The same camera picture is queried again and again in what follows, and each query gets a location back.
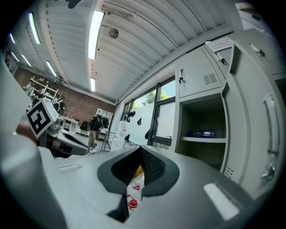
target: green tree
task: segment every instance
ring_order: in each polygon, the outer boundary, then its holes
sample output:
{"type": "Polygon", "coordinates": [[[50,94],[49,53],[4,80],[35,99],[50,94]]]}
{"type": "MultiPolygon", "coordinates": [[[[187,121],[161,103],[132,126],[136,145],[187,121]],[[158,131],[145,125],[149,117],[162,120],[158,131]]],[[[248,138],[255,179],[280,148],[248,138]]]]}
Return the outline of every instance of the green tree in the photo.
{"type": "MultiPolygon", "coordinates": [[[[151,104],[155,101],[156,91],[150,92],[147,96],[145,101],[142,102],[142,105],[151,104]]],[[[170,96],[166,95],[164,91],[161,91],[161,100],[170,98],[170,96]]]]}
{"type": "Polygon", "coordinates": [[[137,103],[133,104],[133,109],[139,108],[139,105],[137,103]]]}

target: white shelf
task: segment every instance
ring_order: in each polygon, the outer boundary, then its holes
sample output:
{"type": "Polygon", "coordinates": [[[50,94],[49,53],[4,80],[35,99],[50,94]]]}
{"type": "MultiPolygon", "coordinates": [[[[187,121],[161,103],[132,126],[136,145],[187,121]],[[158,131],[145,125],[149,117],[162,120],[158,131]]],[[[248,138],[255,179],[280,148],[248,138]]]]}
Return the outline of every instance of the white shelf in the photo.
{"type": "Polygon", "coordinates": [[[226,143],[225,138],[189,138],[182,137],[183,141],[196,141],[196,142],[208,142],[208,143],[226,143]]]}

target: open locker compartment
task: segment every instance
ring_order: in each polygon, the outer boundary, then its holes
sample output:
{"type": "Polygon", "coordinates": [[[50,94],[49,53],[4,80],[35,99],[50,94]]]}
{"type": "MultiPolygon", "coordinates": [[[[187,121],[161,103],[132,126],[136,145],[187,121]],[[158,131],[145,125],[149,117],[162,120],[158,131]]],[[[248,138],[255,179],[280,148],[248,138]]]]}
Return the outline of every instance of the open locker compartment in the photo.
{"type": "Polygon", "coordinates": [[[215,94],[181,104],[180,140],[177,153],[201,160],[221,170],[226,148],[226,119],[222,97],[215,94]],[[188,132],[215,130],[216,138],[188,137],[188,132]]]}

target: open cabinet door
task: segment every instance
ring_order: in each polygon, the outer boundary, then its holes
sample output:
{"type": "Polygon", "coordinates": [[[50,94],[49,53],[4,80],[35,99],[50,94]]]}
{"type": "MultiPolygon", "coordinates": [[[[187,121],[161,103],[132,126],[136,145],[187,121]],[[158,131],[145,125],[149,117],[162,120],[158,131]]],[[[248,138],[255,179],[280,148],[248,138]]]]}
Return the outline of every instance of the open cabinet door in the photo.
{"type": "MultiPolygon", "coordinates": [[[[263,57],[252,53],[247,42],[241,42],[241,39],[247,37],[234,36],[232,39],[235,43],[228,80],[235,81],[240,91],[247,125],[246,156],[244,163],[240,165],[241,175],[238,183],[256,199],[272,189],[284,160],[282,127],[285,108],[279,96],[277,97],[278,90],[270,78],[271,74],[263,68],[266,64],[263,63],[263,57]]],[[[233,153],[230,148],[228,158],[233,153]]]]}

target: ceiling light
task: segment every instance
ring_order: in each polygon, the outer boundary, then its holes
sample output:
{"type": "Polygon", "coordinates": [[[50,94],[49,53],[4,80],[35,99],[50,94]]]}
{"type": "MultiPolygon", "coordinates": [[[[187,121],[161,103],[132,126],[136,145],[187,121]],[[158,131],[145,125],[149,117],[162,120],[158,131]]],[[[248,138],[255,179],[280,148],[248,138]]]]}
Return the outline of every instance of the ceiling light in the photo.
{"type": "Polygon", "coordinates": [[[13,52],[11,52],[11,54],[12,54],[12,56],[15,58],[16,61],[20,62],[20,61],[18,60],[18,58],[14,55],[13,52]]]}
{"type": "Polygon", "coordinates": [[[27,64],[31,67],[32,65],[28,62],[28,60],[25,58],[24,54],[21,54],[24,60],[27,62],[27,64]]]}
{"type": "Polygon", "coordinates": [[[11,38],[11,41],[15,44],[15,40],[14,40],[12,34],[9,34],[9,36],[10,36],[10,38],[11,38]]]}
{"type": "Polygon", "coordinates": [[[57,74],[56,74],[55,71],[53,70],[53,68],[52,68],[52,66],[51,66],[51,64],[50,64],[50,62],[47,61],[46,64],[49,66],[49,68],[50,68],[51,72],[53,73],[54,77],[57,77],[57,74]]]}
{"type": "Polygon", "coordinates": [[[90,78],[90,86],[91,86],[91,90],[95,91],[95,79],[90,78]]]}
{"type": "Polygon", "coordinates": [[[104,12],[94,11],[91,20],[88,38],[88,58],[95,59],[99,30],[103,21],[104,12]]]}
{"type": "Polygon", "coordinates": [[[30,21],[30,26],[31,26],[31,29],[32,29],[35,41],[36,41],[37,44],[40,44],[41,42],[40,42],[37,30],[36,30],[33,13],[29,13],[29,21],[30,21]]]}

